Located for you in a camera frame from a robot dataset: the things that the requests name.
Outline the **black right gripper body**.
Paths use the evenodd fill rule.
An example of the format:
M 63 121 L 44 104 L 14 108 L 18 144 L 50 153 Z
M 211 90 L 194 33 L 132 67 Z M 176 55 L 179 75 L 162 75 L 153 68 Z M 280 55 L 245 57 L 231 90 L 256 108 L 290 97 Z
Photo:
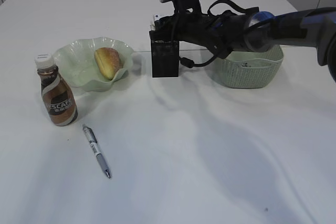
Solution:
M 205 47 L 212 54 L 224 59 L 234 49 L 246 48 L 240 33 L 245 29 L 247 19 L 247 15 L 236 15 L 231 11 L 216 16 L 174 14 L 154 22 L 154 31 L 169 31 L 171 40 Z

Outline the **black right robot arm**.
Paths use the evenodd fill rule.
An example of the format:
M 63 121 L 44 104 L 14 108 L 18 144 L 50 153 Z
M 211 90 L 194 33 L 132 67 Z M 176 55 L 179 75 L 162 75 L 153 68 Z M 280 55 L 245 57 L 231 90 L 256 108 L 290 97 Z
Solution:
M 275 16 L 251 8 L 238 15 L 226 10 L 186 11 L 172 16 L 155 17 L 149 32 L 152 77 L 178 77 L 179 66 L 204 67 L 231 52 L 266 52 L 274 45 L 312 47 L 317 50 L 320 66 L 328 66 L 335 77 L 335 8 L 309 9 Z M 195 63 L 180 57 L 180 42 L 205 47 L 212 58 Z

